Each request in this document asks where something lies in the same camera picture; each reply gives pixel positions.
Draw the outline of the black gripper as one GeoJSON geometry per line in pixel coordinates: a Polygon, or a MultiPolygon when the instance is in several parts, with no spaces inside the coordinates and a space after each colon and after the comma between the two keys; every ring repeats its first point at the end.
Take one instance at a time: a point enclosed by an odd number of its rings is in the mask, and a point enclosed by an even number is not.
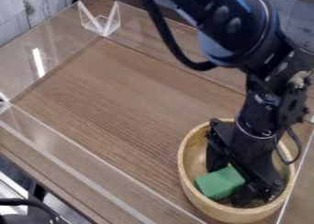
{"type": "Polygon", "coordinates": [[[236,207],[244,207],[254,200],[266,202],[269,197],[284,191],[284,180],[273,162],[274,134],[269,137],[250,135],[238,121],[213,118],[206,138],[208,172],[216,172],[230,164],[246,179],[232,198],[236,207]]]}

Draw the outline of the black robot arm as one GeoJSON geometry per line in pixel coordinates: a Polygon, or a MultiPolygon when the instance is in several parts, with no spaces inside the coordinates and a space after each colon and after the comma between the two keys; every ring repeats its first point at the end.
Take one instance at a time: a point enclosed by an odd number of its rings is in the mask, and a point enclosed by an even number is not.
{"type": "Polygon", "coordinates": [[[198,29],[205,62],[183,54],[161,14],[155,14],[163,40],[177,59],[191,69],[222,66],[248,75],[248,97],[234,122],[210,120],[206,167],[212,174],[234,168],[242,178],[228,195],[236,206],[270,201],[286,185],[273,157],[281,156],[284,135],[309,114],[306,90],[310,67],[305,55],[281,30],[278,14],[266,0],[171,0],[177,11],[198,29]]]}

